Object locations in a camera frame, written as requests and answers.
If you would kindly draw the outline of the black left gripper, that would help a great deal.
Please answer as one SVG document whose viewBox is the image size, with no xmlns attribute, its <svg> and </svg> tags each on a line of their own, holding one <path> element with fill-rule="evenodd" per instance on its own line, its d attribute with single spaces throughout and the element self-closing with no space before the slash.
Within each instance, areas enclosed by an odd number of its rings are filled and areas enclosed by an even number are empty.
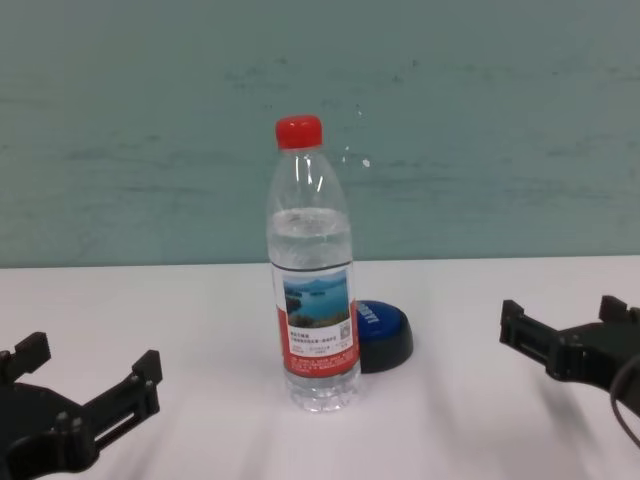
<svg viewBox="0 0 640 480">
<path fill-rule="evenodd" d="M 34 332 L 1 351 L 1 477 L 78 473 L 99 452 L 160 411 L 160 354 L 148 350 L 124 380 L 83 406 L 45 387 L 14 383 L 51 359 L 47 335 Z"/>
</svg>

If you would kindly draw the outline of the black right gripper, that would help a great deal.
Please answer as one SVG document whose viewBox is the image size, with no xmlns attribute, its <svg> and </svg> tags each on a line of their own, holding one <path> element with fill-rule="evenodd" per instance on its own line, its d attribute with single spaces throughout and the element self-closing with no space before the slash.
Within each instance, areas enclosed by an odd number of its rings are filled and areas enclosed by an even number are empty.
<svg viewBox="0 0 640 480">
<path fill-rule="evenodd" d="M 526 315 L 513 300 L 504 300 L 499 341 L 543 365 L 560 382 L 575 382 L 607 393 L 616 375 L 639 354 L 640 309 L 603 295 L 599 319 L 557 330 Z"/>
</svg>

